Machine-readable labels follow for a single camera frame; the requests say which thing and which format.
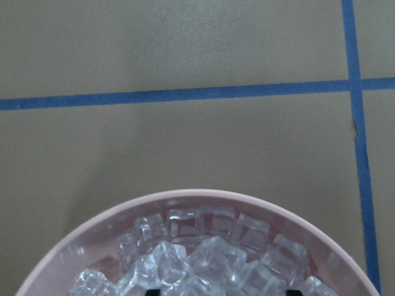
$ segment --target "floor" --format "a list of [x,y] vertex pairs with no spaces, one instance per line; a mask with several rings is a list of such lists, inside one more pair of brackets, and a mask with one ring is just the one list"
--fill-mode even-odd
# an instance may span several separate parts
[[384,0],[1,1],[0,290],[95,214],[205,187],[300,215],[394,295],[394,14]]

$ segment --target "clear ice cube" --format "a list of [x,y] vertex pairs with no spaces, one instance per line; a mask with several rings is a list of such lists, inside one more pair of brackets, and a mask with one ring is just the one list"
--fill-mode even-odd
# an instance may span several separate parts
[[158,266],[152,255],[137,259],[129,272],[118,282],[117,288],[122,295],[128,295],[136,286],[145,289],[159,289]]
[[139,234],[140,254],[149,253],[160,241],[167,240],[167,229],[160,214],[135,219],[135,230]]
[[145,296],[147,292],[147,288],[144,288],[138,284],[131,286],[127,290],[123,290],[118,292],[118,296]]
[[245,251],[215,236],[202,241],[188,257],[188,263],[198,276],[222,285],[225,282],[238,282],[246,258]]
[[309,265],[306,248],[278,234],[267,247],[261,262],[283,281],[282,288],[298,288]]
[[334,290],[314,276],[310,276],[302,285],[304,296],[339,296]]
[[74,286],[70,289],[71,296],[116,296],[117,291],[113,283],[99,271],[84,270]]
[[224,291],[216,289],[209,281],[197,276],[188,276],[180,285],[165,290],[163,296],[226,296]]
[[245,264],[240,287],[248,296],[274,295],[281,280],[275,277],[261,262]]
[[167,212],[170,242],[195,248],[203,236],[201,212],[196,208],[178,208]]
[[278,289],[273,296],[285,296],[286,295],[286,291],[282,290],[282,289]]
[[204,205],[201,207],[201,213],[204,234],[222,236],[226,241],[230,241],[236,220],[234,208]]
[[139,235],[135,232],[129,232],[117,238],[117,255],[124,272],[127,272],[139,257],[138,240]]
[[240,287],[226,286],[225,287],[226,296],[247,296]]
[[269,229],[267,222],[240,214],[231,243],[246,251],[250,258],[258,259],[265,251]]
[[105,256],[89,265],[87,269],[103,273],[110,282],[119,280],[119,260],[113,256]]
[[179,283],[191,272],[191,267],[186,262],[186,250],[182,245],[161,242],[151,256],[158,266],[158,277],[162,285]]

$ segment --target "bowl rim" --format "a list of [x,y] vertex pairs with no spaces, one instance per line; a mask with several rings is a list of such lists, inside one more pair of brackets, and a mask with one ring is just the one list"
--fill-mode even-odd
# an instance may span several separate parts
[[265,208],[271,212],[275,212],[284,216],[285,218],[291,220],[292,222],[302,226],[309,232],[311,232],[314,236],[319,237],[326,245],[328,245],[331,249],[333,249],[356,273],[358,278],[363,282],[366,286],[367,290],[371,293],[371,295],[380,296],[372,282],[370,282],[367,275],[362,271],[360,266],[352,259],[350,255],[346,253],[333,239],[327,236],[324,232],[319,230],[313,224],[309,223],[307,220],[297,216],[296,214],[281,208],[274,203],[267,202],[262,199],[258,199],[256,197],[252,197],[246,194],[241,194],[237,192],[231,191],[223,191],[217,189],[178,189],[171,191],[162,191],[153,194],[144,195],[141,197],[137,197],[135,199],[128,200],[126,202],[120,203],[96,216],[89,219],[88,221],[82,223],[77,228],[75,228],[72,232],[66,235],[63,239],[61,239],[45,256],[39,261],[39,263],[33,268],[27,278],[24,280],[22,285],[20,286],[18,292],[15,296],[23,296],[27,292],[28,288],[33,284],[37,275],[44,269],[44,267],[58,254],[60,250],[62,250],[69,242],[73,241],[76,237],[78,237],[81,233],[85,232],[96,223],[103,221],[107,218],[110,218],[113,215],[116,215],[125,209],[136,207],[141,204],[145,204],[148,202],[155,202],[158,200],[165,200],[170,198],[177,197],[194,197],[194,196],[205,196],[205,197],[215,197],[220,199],[231,199],[237,201],[243,201],[251,205],[255,205],[257,207]]

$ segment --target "pink bowl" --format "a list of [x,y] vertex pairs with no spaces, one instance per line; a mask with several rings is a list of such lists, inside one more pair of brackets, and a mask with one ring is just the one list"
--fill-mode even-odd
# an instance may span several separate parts
[[116,258],[117,236],[130,231],[137,217],[171,208],[203,204],[234,207],[237,213],[271,224],[272,235],[283,233],[306,246],[312,273],[340,296],[379,296],[355,261],[332,239],[297,215],[247,195],[210,189],[184,189],[146,195],[113,207],[72,231],[38,263],[17,296],[68,295],[75,278],[87,266],[105,257]]

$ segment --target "ice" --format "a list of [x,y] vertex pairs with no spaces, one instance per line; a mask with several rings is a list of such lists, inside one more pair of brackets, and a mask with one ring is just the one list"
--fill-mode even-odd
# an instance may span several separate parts
[[274,296],[286,296],[286,291],[278,289],[275,293]]
[[160,214],[135,219],[135,230],[139,234],[140,254],[149,253],[160,241],[167,240],[167,229]]
[[120,291],[118,296],[145,296],[147,292],[147,288],[144,288],[140,285],[133,285],[127,290]]
[[258,259],[265,251],[269,229],[267,222],[240,214],[231,243],[246,251],[250,258]]
[[228,244],[219,236],[205,239],[189,256],[193,272],[216,284],[238,282],[247,253]]
[[254,260],[243,268],[240,287],[248,296],[274,295],[281,284],[261,262]]
[[173,209],[167,212],[166,225],[170,242],[195,248],[203,237],[201,212],[196,208]]
[[151,256],[158,266],[158,277],[162,285],[179,283],[191,273],[191,267],[186,262],[186,250],[182,245],[161,242]]
[[334,290],[314,276],[310,276],[302,285],[304,296],[339,296]]
[[119,260],[113,256],[105,256],[89,265],[87,269],[105,274],[110,282],[117,282],[119,280]]
[[309,265],[306,248],[278,234],[267,249],[261,262],[283,280],[283,287],[300,287]]
[[235,227],[236,212],[231,207],[201,207],[204,233],[208,236],[222,236],[230,241]]
[[113,283],[99,271],[84,270],[70,289],[71,296],[116,296]]
[[243,290],[241,290],[241,288],[235,286],[226,286],[225,293],[227,296],[247,296],[247,294],[244,293]]
[[162,296],[226,296],[222,289],[216,289],[209,281],[197,276],[188,276],[180,285],[164,290]]
[[152,255],[137,259],[129,272],[119,281],[117,288],[122,295],[128,295],[142,287],[159,289],[161,282],[158,277],[158,266]]
[[124,272],[127,272],[139,257],[138,239],[139,236],[135,232],[129,232],[117,238],[117,255]]

